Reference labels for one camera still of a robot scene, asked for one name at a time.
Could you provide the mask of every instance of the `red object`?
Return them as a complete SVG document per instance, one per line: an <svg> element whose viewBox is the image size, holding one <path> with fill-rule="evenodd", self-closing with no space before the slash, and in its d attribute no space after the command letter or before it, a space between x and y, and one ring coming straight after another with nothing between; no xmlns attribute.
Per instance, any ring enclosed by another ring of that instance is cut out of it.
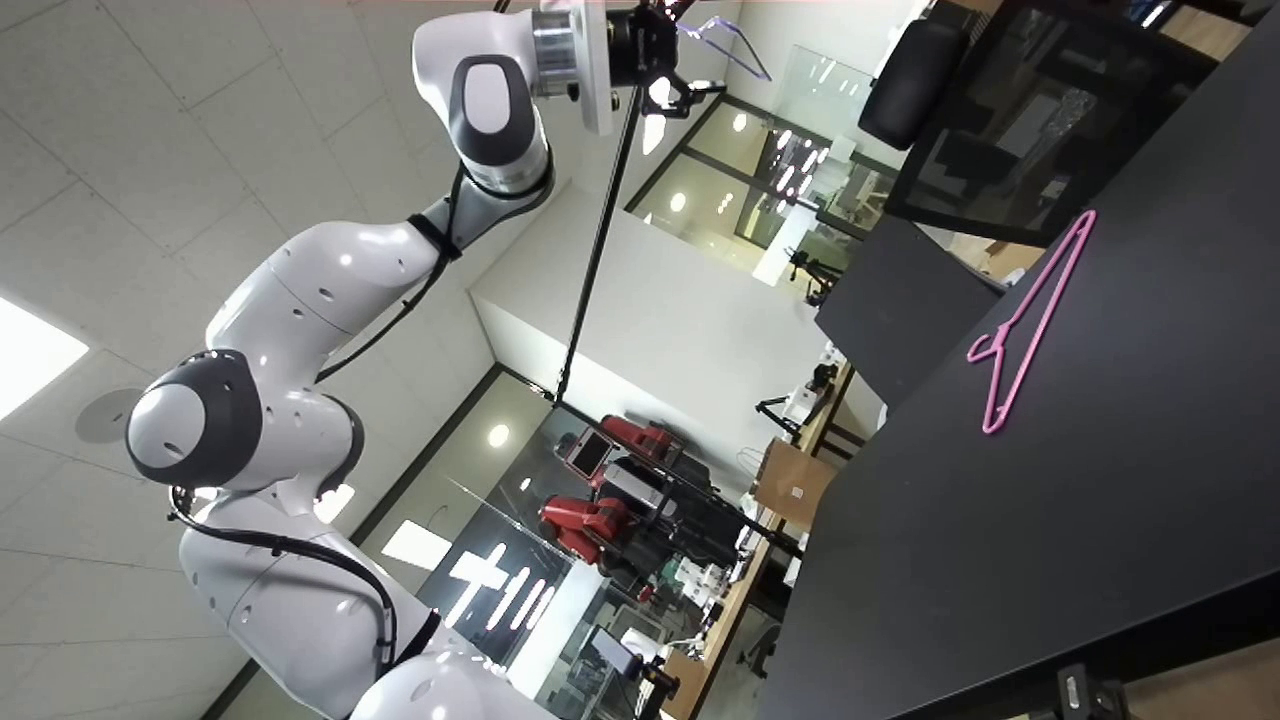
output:
<svg viewBox="0 0 1280 720"><path fill-rule="evenodd" d="M634 424L623 416L603 416L600 434L623 446L639 466L665 466L678 446L678 436L666 424Z"/></svg>
<svg viewBox="0 0 1280 720"><path fill-rule="evenodd" d="M554 545L589 566L600 566L606 545L619 545L632 529L632 513L615 497L576 499L554 497L537 513L550 533Z"/></svg>

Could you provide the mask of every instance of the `black counter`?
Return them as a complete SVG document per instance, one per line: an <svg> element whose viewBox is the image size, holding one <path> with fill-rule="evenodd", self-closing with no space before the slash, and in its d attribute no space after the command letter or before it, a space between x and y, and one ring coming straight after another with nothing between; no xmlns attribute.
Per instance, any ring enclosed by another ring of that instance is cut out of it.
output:
<svg viewBox="0 0 1280 720"><path fill-rule="evenodd" d="M1277 575L1277 60L1267 16L1103 188L1001 436L964 348L1021 294L831 482L764 716L928 712Z"/></svg>

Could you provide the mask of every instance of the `pink neon hanger sign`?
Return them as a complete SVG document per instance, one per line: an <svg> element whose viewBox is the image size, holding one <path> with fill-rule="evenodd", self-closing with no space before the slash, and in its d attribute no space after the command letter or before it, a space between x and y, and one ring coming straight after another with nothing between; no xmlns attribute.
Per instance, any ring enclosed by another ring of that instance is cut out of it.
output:
<svg viewBox="0 0 1280 720"><path fill-rule="evenodd" d="M1013 307L1013 316L1007 316L1005 325L995 325L992 332L983 332L983 338L970 340L970 348L969 348L964 360L969 360L969 363L992 360L989 404L983 404L983 424L978 424L983 436L995 436L995 434L1007 424L1013 404L1021 402L1021 393L1022 393L1022 383L1029 383L1029 374L1030 374L1030 363L1037 363L1037 352L1040 352L1040 344L1044 344L1044 338L1047 338L1047 325L1051 325L1051 316L1057 316L1057 307L1058 307L1058 301L1065 301L1065 294L1066 294L1066 286L1071 286L1071 276L1074 276L1074 263L1081 263L1081 253L1083 253L1083 246L1087 246L1087 235L1092 235L1092 224L1096 224L1096 208L1087 208L1083 217L1074 217L1074 224L1066 228L1066 235L1051 250L1051 258L1047 258L1044 267L1037 271L1029 298ZM1037 325L1037 332L1030 332L1030 340L1029 340L1029 352L1021 355L1007 390L1001 393L1001 383L1005 383L1005 360L1007 360L1007 338L1013 338L1017 325L1029 322L1037 298L1044 294L1044 286L1047 286L1051 276L1057 276L1057 286L1047 288L1047 301L1044 301L1044 307L1040 307L1040 325Z"/></svg>

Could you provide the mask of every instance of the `robotic arm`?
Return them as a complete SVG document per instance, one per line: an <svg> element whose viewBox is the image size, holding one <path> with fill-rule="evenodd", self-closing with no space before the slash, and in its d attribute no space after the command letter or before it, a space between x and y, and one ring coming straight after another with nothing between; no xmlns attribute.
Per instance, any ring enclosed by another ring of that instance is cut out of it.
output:
<svg viewBox="0 0 1280 720"><path fill-rule="evenodd" d="M405 224L328 220L292 235L223 301L202 352L126 416L130 466L173 487L186 523L179 566L200 608L321 716L544 716L315 518L362 450L359 416L315 381L409 288L548 201L550 148L532 95L576 87L589 126L603 126L596 49L603 27L589 27L585 5L425 26L413 76L461 156L450 194ZM217 497L186 518L196 487Z"/></svg>

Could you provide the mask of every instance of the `ceiling light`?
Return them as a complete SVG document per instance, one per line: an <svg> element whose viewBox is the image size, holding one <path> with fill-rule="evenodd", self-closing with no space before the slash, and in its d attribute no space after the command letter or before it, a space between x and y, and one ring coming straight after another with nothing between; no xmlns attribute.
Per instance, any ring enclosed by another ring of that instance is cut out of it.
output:
<svg viewBox="0 0 1280 720"><path fill-rule="evenodd" d="M64 378L89 344L0 298L0 420Z"/></svg>
<svg viewBox="0 0 1280 720"><path fill-rule="evenodd" d="M352 497L355 497L352 483L338 483L338 487L322 493L322 497L315 499L315 518L321 518L322 523L333 523L333 520L352 504Z"/></svg>
<svg viewBox="0 0 1280 720"><path fill-rule="evenodd" d="M447 556L447 540L405 520L395 537L384 545L384 556L432 573Z"/></svg>
<svg viewBox="0 0 1280 720"><path fill-rule="evenodd" d="M490 424L483 439L488 439L488 450L506 450L512 428L506 424Z"/></svg>

